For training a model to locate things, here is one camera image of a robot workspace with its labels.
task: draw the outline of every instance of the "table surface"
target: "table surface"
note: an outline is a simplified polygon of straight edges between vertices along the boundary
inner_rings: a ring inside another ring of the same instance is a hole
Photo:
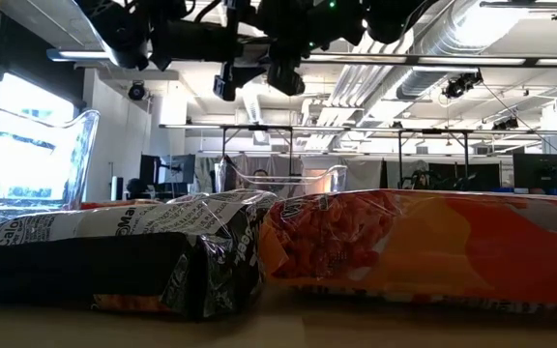
[[[556,315],[496,312],[269,289],[248,313],[170,316],[0,305],[0,347],[557,347]]]

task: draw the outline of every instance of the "clear plastic bin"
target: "clear plastic bin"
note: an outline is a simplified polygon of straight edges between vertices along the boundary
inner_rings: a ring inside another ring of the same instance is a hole
[[[316,176],[251,176],[239,171],[229,157],[216,164],[217,192],[233,189],[262,189],[279,198],[299,197],[305,194],[345,191],[347,167],[335,165]]]
[[[51,125],[0,108],[0,222],[80,207],[98,119]]]

